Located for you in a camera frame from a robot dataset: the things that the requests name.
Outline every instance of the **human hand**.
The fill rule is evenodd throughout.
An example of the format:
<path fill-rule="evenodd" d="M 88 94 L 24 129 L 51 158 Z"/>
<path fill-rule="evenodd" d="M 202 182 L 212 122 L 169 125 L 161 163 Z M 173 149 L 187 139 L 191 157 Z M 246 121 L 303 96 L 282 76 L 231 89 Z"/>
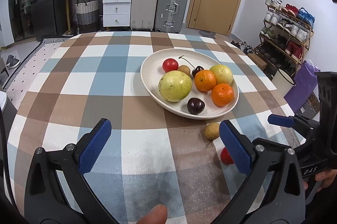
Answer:
<path fill-rule="evenodd" d="M 337 174 L 337 170 L 332 170 L 332 169 L 327 169 L 324 170 L 323 172 L 320 172 L 318 174 L 315 175 L 315 180 L 316 181 L 322 181 L 321 186 L 318 188 L 317 192 L 319 192 L 320 190 L 322 190 L 323 188 L 327 188 L 329 187 Z M 303 186 L 304 186 L 304 190 L 308 189 L 308 183 L 306 183 L 305 181 L 303 181 Z"/>
<path fill-rule="evenodd" d="M 158 204 L 153 207 L 147 215 L 145 215 L 137 224 L 165 224 L 167 220 L 167 208 Z"/>

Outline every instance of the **suitcase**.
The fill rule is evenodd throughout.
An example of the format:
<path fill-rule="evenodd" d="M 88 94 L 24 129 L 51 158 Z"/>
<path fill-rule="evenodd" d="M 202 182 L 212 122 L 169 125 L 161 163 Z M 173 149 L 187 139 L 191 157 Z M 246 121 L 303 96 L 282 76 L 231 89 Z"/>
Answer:
<path fill-rule="evenodd" d="M 157 31 L 179 33 L 183 25 L 187 0 L 158 0 L 155 19 Z"/>
<path fill-rule="evenodd" d="M 131 0 L 131 29 L 153 30 L 157 0 Z"/>

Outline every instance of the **tomato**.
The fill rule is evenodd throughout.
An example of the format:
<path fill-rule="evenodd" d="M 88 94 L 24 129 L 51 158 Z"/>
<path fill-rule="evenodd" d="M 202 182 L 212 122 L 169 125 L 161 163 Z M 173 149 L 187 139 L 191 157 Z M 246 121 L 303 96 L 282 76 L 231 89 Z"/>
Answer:
<path fill-rule="evenodd" d="M 220 158 L 224 164 L 231 165 L 234 163 L 226 147 L 221 151 Z"/>
<path fill-rule="evenodd" d="M 179 64 L 175 59 L 167 59 L 163 62 L 163 69 L 166 73 L 169 71 L 177 70 L 178 67 Z"/>

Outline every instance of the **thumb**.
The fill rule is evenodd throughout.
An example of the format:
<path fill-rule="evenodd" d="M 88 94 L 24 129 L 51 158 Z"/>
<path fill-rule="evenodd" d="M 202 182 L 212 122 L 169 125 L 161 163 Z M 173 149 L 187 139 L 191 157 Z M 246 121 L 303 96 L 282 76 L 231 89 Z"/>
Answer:
<path fill-rule="evenodd" d="M 137 224 L 165 224 L 167 220 L 167 208 L 158 204 L 153 207 L 147 215 L 145 215 Z"/>

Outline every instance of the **plaid tablecloth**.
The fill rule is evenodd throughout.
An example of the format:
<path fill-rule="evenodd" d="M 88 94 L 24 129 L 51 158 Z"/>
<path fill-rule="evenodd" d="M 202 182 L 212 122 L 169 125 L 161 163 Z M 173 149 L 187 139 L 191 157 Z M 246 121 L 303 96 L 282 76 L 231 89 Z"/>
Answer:
<path fill-rule="evenodd" d="M 215 120 L 190 120 L 152 100 L 140 79 L 140 66 L 166 48 L 195 50 L 230 67 L 240 89 L 233 111 Z M 154 32 L 78 35 L 46 62 L 14 120 L 8 155 L 17 206 L 23 213 L 37 147 L 63 149 L 107 118 L 112 135 L 85 179 L 109 212 L 120 223 L 136 222 L 162 203 L 168 207 L 167 223 L 210 223 L 245 176 L 235 165 L 220 162 L 223 144 L 205 139 L 204 128 L 229 119 L 250 140 L 262 137 L 298 146 L 292 129 L 268 124 L 271 113 L 293 114 L 262 71 L 228 42 Z M 79 210 L 61 175 L 60 180 L 69 203 Z"/>

